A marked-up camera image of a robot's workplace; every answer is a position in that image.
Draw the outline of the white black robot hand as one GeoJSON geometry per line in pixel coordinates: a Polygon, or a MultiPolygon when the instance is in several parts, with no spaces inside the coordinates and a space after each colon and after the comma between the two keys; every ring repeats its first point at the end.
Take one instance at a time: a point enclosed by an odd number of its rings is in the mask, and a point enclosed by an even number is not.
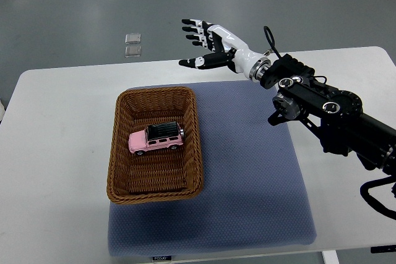
{"type": "Polygon", "coordinates": [[[258,82],[262,77],[262,72],[269,68],[268,57],[252,51],[243,40],[221,25],[213,25],[213,23],[197,19],[182,19],[181,21],[188,25],[182,27],[182,30],[188,32],[186,38],[192,40],[194,46],[201,46],[214,53],[180,60],[178,62],[180,66],[192,69],[216,69],[225,67],[233,61],[235,72],[243,73],[253,82],[258,82]]]}

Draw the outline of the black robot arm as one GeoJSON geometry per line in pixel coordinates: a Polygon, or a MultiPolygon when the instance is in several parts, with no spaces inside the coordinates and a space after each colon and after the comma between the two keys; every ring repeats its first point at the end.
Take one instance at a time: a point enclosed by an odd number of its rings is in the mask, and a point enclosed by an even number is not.
{"type": "Polygon", "coordinates": [[[347,156],[353,151],[365,169],[380,169],[395,177],[395,129],[364,114],[358,95],[328,85],[326,77],[317,76],[313,68],[289,54],[281,55],[269,27],[264,27],[264,34],[269,52],[277,56],[274,62],[267,53],[251,51],[220,25],[196,19],[182,23],[186,38],[210,53],[180,60],[179,65],[199,70],[227,67],[265,89],[276,85],[270,125],[299,121],[320,140],[324,152],[347,156]]]}

